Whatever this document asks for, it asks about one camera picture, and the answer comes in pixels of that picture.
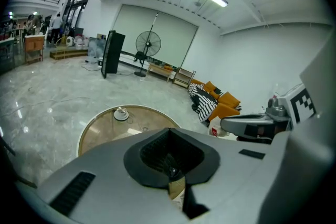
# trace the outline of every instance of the floor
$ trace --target floor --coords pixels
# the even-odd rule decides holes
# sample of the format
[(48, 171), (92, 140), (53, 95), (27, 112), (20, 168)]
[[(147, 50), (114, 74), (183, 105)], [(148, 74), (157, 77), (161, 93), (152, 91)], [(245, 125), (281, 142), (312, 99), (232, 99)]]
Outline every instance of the floor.
[(16, 171), (39, 185), (76, 157), (81, 132), (101, 111), (123, 104), (157, 109), (182, 128), (206, 133), (191, 109), (187, 90), (164, 77), (108, 74), (85, 64), (85, 57), (20, 66), (0, 77), (0, 131), (16, 152)]

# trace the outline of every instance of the black pants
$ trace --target black pants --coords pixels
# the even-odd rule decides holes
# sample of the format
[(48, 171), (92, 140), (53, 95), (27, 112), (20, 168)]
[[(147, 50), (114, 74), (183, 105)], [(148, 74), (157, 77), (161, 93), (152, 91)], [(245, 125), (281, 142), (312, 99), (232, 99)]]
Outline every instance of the black pants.
[(57, 40), (58, 40), (58, 34), (59, 34), (59, 28), (52, 29), (51, 30), (51, 36), (50, 36), (49, 42), (51, 42), (53, 40), (53, 38), (55, 37), (55, 43), (56, 43)]

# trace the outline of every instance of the round table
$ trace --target round table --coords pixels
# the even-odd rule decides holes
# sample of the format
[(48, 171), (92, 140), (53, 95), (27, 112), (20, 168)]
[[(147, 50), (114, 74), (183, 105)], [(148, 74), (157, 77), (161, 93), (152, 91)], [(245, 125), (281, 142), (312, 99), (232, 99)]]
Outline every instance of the round table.
[[(120, 107), (127, 109), (129, 113), (128, 119), (118, 121), (114, 118), (113, 114), (118, 106), (98, 114), (86, 126), (80, 137), (78, 156), (95, 146), (130, 135), (165, 127), (180, 128), (175, 121), (158, 110), (140, 105), (123, 105)], [(170, 198), (175, 199), (177, 196), (181, 196), (180, 194), (184, 187), (184, 177), (169, 183)]]

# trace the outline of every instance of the orange sofa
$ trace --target orange sofa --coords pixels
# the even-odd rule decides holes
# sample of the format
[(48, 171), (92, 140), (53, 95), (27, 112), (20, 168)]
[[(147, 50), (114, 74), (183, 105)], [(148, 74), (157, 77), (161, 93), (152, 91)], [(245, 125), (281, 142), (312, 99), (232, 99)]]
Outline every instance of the orange sofa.
[(217, 116), (222, 119), (227, 116), (240, 114), (240, 112), (235, 109), (235, 107), (240, 104), (240, 101), (234, 98), (229, 92), (222, 94), (220, 97), (219, 94), (215, 93), (216, 86), (214, 86), (210, 81), (204, 84), (198, 80), (193, 79), (191, 83), (203, 85), (203, 89), (218, 101), (218, 106), (208, 118), (209, 121), (216, 118)]

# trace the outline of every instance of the black industrial fan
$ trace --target black industrial fan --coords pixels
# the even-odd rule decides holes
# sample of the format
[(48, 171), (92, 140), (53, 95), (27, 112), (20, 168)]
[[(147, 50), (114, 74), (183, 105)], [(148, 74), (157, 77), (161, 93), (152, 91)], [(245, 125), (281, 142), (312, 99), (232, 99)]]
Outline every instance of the black industrial fan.
[(146, 77), (145, 73), (142, 73), (142, 67), (145, 62), (145, 59), (147, 57), (153, 56), (157, 54), (157, 52), (161, 48), (161, 39), (157, 35), (157, 33), (152, 32), (155, 20), (157, 18), (157, 15), (154, 19), (154, 22), (152, 24), (151, 30), (150, 31), (145, 31), (141, 34), (139, 34), (138, 38), (136, 39), (135, 46), (137, 48), (137, 53), (135, 55), (135, 59), (139, 59), (141, 63), (141, 68), (140, 71), (134, 72), (135, 75), (139, 77)]

